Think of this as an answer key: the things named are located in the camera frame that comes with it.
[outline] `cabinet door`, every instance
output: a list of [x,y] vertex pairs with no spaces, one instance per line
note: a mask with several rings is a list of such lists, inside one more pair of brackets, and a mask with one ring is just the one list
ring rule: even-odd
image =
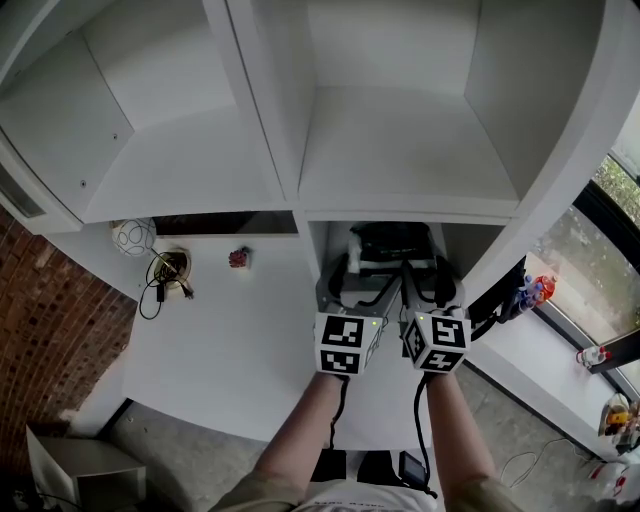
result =
[[33,234],[79,231],[82,227],[36,177],[1,130],[0,204]]

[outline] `white cabinet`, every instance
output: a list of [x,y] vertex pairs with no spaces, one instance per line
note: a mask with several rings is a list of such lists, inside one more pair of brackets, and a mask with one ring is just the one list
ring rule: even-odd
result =
[[291,211],[314,276],[332,222],[426,221],[473,300],[613,145],[638,47],[630,0],[9,0],[0,201]]
[[3,9],[0,32],[11,26],[14,38],[0,49],[0,126],[80,221],[282,199],[226,6],[207,3],[206,12],[199,0]]
[[38,491],[49,495],[44,497],[47,504],[59,505],[64,512],[120,510],[146,497],[145,466],[115,446],[92,439],[35,436],[29,427],[27,445]]

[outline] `white box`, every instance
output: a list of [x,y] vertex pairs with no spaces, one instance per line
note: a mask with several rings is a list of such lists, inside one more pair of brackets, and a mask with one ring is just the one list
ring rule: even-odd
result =
[[415,313],[402,340],[417,370],[435,373],[454,371],[469,351],[471,321],[468,319]]
[[319,372],[361,375],[380,344],[382,318],[316,313],[316,368]]

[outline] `shirt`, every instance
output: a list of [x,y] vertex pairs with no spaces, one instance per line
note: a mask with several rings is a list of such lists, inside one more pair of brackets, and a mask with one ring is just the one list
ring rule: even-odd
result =
[[[456,493],[449,512],[521,512],[499,482],[469,482]],[[431,512],[436,501],[409,488],[353,480],[312,484],[306,496],[278,478],[253,472],[243,478],[211,512]]]

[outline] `decorative ball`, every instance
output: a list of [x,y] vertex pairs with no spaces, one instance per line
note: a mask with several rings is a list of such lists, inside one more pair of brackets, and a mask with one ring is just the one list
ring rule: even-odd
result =
[[119,222],[111,229],[111,239],[122,254],[142,256],[156,241],[156,223],[150,217]]

